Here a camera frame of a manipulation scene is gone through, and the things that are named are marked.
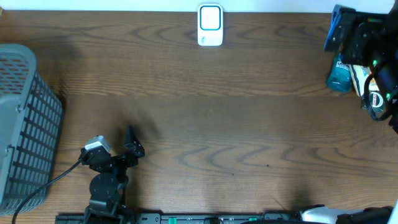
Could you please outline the yellow chips bag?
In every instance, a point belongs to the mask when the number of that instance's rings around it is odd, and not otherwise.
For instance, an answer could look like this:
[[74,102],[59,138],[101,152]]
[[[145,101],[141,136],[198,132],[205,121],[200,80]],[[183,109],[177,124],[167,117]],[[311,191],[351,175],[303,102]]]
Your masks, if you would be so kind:
[[364,83],[368,76],[371,74],[369,67],[360,65],[349,65],[351,79],[357,95],[362,98],[364,95]]

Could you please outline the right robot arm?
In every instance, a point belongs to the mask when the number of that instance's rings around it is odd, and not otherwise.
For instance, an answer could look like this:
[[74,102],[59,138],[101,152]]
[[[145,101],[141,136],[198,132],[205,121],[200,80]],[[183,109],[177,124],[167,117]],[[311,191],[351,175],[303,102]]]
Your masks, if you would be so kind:
[[[369,67],[364,82],[364,102],[375,121],[389,120],[397,129],[397,5],[387,14],[359,12],[337,4],[324,49],[341,51],[342,61]],[[375,80],[386,104],[386,111],[377,116],[370,106],[369,84]],[[299,211],[302,223],[397,223],[397,206],[339,210],[314,205]]]

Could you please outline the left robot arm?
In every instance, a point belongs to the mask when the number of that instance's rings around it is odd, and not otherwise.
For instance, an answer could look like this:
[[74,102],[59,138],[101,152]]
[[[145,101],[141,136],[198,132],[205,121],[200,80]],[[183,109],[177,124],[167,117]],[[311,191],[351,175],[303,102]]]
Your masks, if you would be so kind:
[[139,128],[129,124],[125,132],[123,153],[112,156],[104,136],[97,135],[81,149],[80,163],[98,174],[90,183],[90,204],[83,223],[321,223],[321,217],[304,219],[303,211],[266,212],[263,215],[134,213],[126,207],[126,171],[138,164],[145,150],[138,140]]

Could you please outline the teal mouthwash bottle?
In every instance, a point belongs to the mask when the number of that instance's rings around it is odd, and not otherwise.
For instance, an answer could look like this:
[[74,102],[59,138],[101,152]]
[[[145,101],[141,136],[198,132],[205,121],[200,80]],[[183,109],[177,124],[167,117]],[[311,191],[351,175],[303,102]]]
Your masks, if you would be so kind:
[[335,55],[326,85],[332,90],[346,93],[351,90],[352,80],[349,65],[343,63],[342,58],[340,53]]

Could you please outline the dark green round-logo packet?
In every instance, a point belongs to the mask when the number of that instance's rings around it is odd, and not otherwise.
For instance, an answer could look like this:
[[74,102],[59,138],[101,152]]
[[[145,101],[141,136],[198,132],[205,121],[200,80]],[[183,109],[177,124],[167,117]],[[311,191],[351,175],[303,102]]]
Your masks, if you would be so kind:
[[379,91],[368,91],[369,104],[376,114],[384,111],[384,100]]

